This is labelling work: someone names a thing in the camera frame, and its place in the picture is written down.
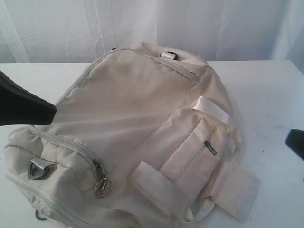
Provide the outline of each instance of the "white backdrop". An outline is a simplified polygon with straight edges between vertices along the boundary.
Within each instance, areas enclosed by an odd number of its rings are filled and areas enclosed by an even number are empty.
[[[304,72],[304,0],[0,0],[2,63],[91,62],[135,41]]]

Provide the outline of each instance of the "metal zipper pull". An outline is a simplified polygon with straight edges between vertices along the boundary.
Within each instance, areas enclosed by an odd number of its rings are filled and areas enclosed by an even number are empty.
[[[106,197],[112,191],[112,182],[106,175],[103,173],[101,164],[97,159],[93,160],[93,164],[96,167],[98,173],[99,181],[95,185],[95,194],[98,197]]]
[[[204,144],[214,156],[217,154],[216,150],[211,146],[210,141],[205,141]]]

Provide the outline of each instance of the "beige bag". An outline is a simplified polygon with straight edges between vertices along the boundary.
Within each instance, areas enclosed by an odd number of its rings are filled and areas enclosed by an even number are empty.
[[[245,221],[259,183],[236,166],[232,113],[206,61],[138,43],[93,62],[51,125],[13,132],[6,175],[75,228],[172,228],[215,204]]]

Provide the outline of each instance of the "white table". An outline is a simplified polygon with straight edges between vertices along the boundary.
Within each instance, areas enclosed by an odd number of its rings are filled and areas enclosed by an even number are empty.
[[[54,103],[87,65],[0,64],[0,70],[21,87]],[[226,86],[240,122],[243,136],[240,166],[257,176],[261,185],[246,223],[216,208],[193,227],[304,227],[304,161],[285,145],[291,128],[304,129],[304,76],[290,61],[210,62],[210,65]],[[15,128],[0,127],[0,148]],[[0,227],[54,227],[47,221],[36,220],[35,210],[4,176],[2,150],[0,159]]]

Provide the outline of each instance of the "white fabric backdrop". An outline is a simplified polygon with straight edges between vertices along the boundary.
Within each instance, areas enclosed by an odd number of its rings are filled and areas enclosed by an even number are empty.
[[[91,62],[135,41],[304,72],[304,0],[0,0],[2,63]]]

